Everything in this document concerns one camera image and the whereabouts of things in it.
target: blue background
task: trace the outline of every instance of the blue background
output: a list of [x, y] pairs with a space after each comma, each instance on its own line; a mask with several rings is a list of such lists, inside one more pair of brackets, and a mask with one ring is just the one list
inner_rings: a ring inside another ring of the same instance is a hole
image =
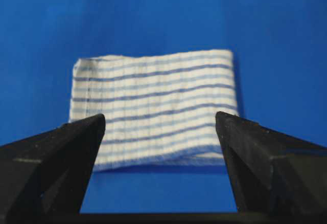
[[[68, 120], [73, 64], [235, 54], [242, 117], [327, 145], [327, 0], [0, 0], [0, 144]], [[92, 175], [83, 212], [235, 211], [224, 167]]]

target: blue table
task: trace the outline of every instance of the blue table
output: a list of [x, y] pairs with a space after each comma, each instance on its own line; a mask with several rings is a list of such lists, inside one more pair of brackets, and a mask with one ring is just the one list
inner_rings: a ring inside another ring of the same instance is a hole
[[[242, 117], [327, 146], [327, 0], [0, 0], [0, 144], [68, 120], [79, 57], [235, 54]], [[225, 167], [95, 173], [82, 212], [235, 211]]]

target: cloth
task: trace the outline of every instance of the cloth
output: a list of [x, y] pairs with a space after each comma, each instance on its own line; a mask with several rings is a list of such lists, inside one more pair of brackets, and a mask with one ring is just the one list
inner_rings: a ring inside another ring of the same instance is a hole
[[69, 121], [103, 113], [94, 171], [140, 164], [223, 164], [215, 114], [238, 115], [228, 50], [81, 58]]

